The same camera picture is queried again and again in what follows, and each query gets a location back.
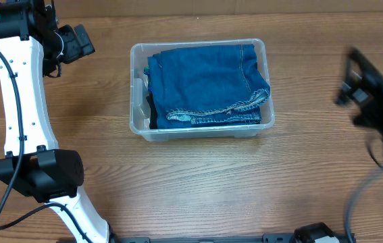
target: folded clothing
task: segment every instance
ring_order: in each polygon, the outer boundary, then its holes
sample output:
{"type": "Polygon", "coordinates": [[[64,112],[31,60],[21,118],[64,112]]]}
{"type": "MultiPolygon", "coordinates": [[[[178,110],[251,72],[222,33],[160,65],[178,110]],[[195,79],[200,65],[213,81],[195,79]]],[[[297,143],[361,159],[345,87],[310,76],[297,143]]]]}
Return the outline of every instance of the folded clothing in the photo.
{"type": "Polygon", "coordinates": [[[270,87],[254,45],[162,51],[148,63],[159,129],[260,123],[270,87]]]}

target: wooden table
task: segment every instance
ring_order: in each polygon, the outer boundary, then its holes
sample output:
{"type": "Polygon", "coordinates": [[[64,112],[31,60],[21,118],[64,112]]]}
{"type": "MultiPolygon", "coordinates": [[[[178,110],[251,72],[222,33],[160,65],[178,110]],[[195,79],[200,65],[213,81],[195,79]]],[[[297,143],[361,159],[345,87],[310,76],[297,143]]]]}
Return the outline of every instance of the wooden table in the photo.
{"type": "MultiPolygon", "coordinates": [[[[120,236],[257,236],[324,221],[342,231],[349,194],[376,166],[353,127],[354,109],[333,99],[344,52],[359,47],[383,73],[383,13],[84,18],[97,50],[45,79],[62,149],[80,153],[84,187],[120,236]],[[130,48],[135,43],[260,38],[265,42],[275,126],[249,139],[150,143],[128,126],[130,48]]],[[[0,91],[0,158],[5,123],[0,91]]],[[[5,184],[0,182],[0,199],[5,184]]],[[[355,210],[359,242],[383,242],[383,179],[355,210]]],[[[12,192],[0,222],[37,207],[12,192]]],[[[71,237],[46,210],[0,232],[0,242],[71,237]]]]}

